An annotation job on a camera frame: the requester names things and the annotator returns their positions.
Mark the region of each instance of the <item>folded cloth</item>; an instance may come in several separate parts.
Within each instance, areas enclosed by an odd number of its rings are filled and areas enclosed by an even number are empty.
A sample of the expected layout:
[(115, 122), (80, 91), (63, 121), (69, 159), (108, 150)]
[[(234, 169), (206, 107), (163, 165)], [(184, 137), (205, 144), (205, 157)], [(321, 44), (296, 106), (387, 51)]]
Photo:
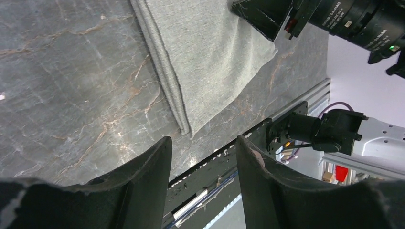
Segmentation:
[(228, 106), (276, 54), (227, 0), (130, 0), (183, 134)]

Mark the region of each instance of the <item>white wall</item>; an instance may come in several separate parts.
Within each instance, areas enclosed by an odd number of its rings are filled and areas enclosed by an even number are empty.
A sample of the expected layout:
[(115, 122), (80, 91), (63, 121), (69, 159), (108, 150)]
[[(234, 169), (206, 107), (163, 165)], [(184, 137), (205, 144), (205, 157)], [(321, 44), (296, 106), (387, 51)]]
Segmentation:
[(329, 37), (330, 103), (347, 102), (366, 116), (405, 127), (405, 79), (385, 73), (397, 56), (368, 65), (369, 54), (339, 37)]

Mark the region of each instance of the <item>gray towel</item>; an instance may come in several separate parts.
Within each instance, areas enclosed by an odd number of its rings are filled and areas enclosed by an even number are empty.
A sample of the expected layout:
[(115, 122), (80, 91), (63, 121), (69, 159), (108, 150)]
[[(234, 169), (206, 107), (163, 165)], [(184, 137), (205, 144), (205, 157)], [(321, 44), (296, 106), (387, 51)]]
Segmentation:
[(183, 134), (228, 106), (276, 54), (227, 0), (130, 1)]

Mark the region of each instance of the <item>marble tabletop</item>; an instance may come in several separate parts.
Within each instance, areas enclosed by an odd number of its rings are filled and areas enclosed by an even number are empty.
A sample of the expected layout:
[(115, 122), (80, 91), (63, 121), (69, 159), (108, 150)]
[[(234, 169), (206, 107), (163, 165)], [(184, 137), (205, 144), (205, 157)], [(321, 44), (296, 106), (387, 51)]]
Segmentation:
[(326, 78), (307, 26), (193, 139), (181, 135), (129, 1), (0, 2), (0, 177), (86, 183), (173, 138), (171, 179)]

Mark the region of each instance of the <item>white strip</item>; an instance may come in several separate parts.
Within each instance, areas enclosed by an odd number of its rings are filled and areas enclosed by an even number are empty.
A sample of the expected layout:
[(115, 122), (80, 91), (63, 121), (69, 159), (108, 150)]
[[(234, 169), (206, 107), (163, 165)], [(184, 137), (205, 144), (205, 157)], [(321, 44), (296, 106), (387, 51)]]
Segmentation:
[(205, 225), (205, 227), (203, 229), (208, 229), (210, 228), (212, 225), (214, 225), (214, 223), (216, 223), (229, 209), (231, 209), (238, 201), (240, 201), (242, 199), (242, 195), (239, 194), (235, 199), (232, 200), (231, 203), (229, 203), (218, 215), (216, 215), (211, 222), (209, 222), (207, 225)]
[(196, 198), (192, 199), (186, 206), (182, 207), (180, 210), (178, 210), (176, 213), (173, 214), (174, 219), (177, 220), (180, 218), (184, 213), (186, 213), (188, 210), (190, 210), (192, 207), (195, 206), (202, 198), (204, 198), (208, 194), (208, 190), (204, 190), (201, 194), (199, 194)]

